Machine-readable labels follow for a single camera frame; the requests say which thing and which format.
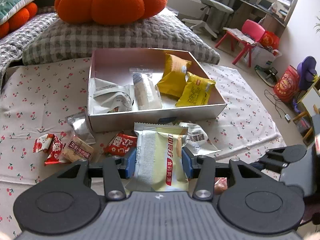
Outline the pink clear nougat packet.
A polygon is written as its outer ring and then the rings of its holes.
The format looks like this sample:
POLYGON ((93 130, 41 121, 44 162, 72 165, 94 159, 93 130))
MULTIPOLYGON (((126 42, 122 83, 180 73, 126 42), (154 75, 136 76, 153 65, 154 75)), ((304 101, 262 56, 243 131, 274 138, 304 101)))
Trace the pink clear nougat packet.
POLYGON ((214 193, 220 195, 228 189, 227 178, 215 178, 214 193))

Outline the red chinese snack packet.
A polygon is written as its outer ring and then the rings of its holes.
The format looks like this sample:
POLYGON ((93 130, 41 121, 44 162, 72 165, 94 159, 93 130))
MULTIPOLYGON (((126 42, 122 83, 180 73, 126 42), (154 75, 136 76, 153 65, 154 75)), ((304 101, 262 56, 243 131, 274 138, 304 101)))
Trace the red chinese snack packet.
POLYGON ((123 157, 131 148, 137 146, 137 137, 124 132, 117 133, 104 147, 104 153, 123 157))

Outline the cream red label packet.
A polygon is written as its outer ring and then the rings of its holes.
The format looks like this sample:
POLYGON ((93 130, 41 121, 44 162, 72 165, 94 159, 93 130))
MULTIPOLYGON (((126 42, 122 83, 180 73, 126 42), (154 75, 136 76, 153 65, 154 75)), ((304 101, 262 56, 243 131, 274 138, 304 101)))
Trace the cream red label packet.
POLYGON ((188 129, 182 126, 136 122, 136 162, 127 191, 188 191, 182 165, 182 146, 188 129))

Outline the white black text packet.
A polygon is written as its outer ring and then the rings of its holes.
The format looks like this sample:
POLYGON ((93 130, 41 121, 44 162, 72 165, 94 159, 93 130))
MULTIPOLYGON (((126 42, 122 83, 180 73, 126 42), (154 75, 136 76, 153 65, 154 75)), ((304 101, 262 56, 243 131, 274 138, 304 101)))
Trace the white black text packet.
POLYGON ((209 155, 220 152, 220 150, 210 141, 204 129, 190 122, 179 122, 178 126, 188 130, 183 136, 183 147, 186 147, 193 155, 209 155))

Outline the brown label cake packet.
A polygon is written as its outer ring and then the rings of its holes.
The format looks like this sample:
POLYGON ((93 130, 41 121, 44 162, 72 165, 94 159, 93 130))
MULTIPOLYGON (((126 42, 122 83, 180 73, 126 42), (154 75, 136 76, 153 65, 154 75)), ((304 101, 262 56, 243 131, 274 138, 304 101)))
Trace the brown label cake packet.
POLYGON ((62 156, 71 162, 80 159, 90 160, 94 154, 94 148, 89 146, 76 135, 73 135, 61 152, 62 156))

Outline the red white candy packet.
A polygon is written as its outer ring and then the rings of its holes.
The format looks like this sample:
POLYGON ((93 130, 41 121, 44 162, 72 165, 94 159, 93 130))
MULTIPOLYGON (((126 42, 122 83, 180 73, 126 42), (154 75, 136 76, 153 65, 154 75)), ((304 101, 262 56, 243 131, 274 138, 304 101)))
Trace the red white candy packet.
POLYGON ((47 155, 44 161, 45 165, 62 164, 65 163, 61 158, 63 147, 64 144, 55 134, 47 133, 35 140, 33 152, 47 155))

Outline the white grey nut packet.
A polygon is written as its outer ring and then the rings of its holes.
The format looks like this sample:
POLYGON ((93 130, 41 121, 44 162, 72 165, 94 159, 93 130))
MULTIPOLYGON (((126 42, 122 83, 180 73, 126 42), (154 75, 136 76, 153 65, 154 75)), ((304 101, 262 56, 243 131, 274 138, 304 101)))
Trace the white grey nut packet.
POLYGON ((120 86, 96 77, 89 80, 89 115, 132 111, 134 100, 133 85, 120 86))

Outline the small yellow snack packet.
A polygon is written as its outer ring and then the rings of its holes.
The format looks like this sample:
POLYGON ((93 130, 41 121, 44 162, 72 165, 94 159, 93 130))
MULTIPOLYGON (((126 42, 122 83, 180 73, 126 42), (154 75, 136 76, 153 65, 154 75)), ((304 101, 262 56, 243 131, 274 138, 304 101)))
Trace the small yellow snack packet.
POLYGON ((216 82, 187 72, 188 80, 176 107, 207 105, 216 82))

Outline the clear white biscuit packet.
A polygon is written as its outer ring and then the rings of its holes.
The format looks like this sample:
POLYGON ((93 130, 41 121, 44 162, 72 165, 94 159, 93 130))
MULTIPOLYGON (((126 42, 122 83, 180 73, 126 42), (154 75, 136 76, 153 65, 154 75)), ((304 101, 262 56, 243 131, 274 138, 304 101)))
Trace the clear white biscuit packet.
POLYGON ((153 78, 157 72, 151 69, 130 68, 138 110, 161 109, 162 100, 153 78))

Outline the large yellow snack packet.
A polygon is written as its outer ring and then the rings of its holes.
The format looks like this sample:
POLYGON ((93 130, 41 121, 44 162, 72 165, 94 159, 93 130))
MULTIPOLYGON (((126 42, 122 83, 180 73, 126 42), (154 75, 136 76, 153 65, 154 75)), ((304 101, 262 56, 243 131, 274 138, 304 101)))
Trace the large yellow snack packet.
POLYGON ((190 66, 191 61, 166 54, 163 76, 157 83, 159 92, 180 98, 187 84, 185 77, 190 66))

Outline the silver foil packet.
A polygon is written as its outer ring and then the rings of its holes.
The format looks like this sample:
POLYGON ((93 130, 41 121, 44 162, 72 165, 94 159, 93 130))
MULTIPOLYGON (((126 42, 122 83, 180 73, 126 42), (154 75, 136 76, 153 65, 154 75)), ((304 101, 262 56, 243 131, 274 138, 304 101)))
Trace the silver foil packet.
POLYGON ((74 134, 86 144, 93 145, 96 143, 86 112, 69 115, 66 117, 66 121, 73 128, 74 134))

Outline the purple hat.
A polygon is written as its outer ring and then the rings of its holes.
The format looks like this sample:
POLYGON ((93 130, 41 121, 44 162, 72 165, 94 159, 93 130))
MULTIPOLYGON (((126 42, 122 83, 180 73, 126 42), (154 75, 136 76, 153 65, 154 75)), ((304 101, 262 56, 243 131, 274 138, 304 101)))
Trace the purple hat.
POLYGON ((313 56, 307 56, 298 64, 297 73, 299 75, 298 87, 300 90, 308 90, 317 79, 317 61, 313 56))

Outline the cherry print tablecloth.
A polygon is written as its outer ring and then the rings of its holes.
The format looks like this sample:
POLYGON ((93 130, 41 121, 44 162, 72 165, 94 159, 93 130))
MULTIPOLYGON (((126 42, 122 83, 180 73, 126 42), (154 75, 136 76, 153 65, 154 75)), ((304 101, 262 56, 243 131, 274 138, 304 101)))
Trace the cherry print tablecloth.
MULTIPOLYGON (((13 214, 17 196, 54 174, 61 165, 45 165, 35 153, 35 140, 54 133, 68 142, 65 118, 87 108, 89 59, 19 67, 1 93, 1 238, 13 239, 20 228, 13 214)), ((200 122, 217 147, 214 157, 251 163, 269 148, 285 145, 272 116, 240 73, 203 63, 207 75, 226 101, 218 117, 200 122)))

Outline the wooden desk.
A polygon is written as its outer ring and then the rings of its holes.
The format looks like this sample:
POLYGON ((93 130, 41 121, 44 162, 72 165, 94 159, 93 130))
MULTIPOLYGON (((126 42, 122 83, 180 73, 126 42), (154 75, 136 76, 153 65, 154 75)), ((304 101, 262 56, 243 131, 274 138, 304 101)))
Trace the wooden desk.
POLYGON ((240 29, 246 20, 259 23, 266 31, 281 37, 298 0, 235 0, 228 26, 240 29))

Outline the small orange plush cushion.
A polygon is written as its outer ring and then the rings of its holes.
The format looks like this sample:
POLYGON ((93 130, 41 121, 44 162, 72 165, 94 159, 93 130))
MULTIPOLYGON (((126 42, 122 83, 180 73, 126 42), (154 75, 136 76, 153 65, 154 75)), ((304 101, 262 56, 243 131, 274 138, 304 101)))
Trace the small orange plush cushion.
POLYGON ((3 23, 0 28, 0 38, 8 35, 8 33, 19 29, 26 24, 37 14, 38 8, 34 2, 29 3, 15 15, 13 15, 7 22, 3 23))

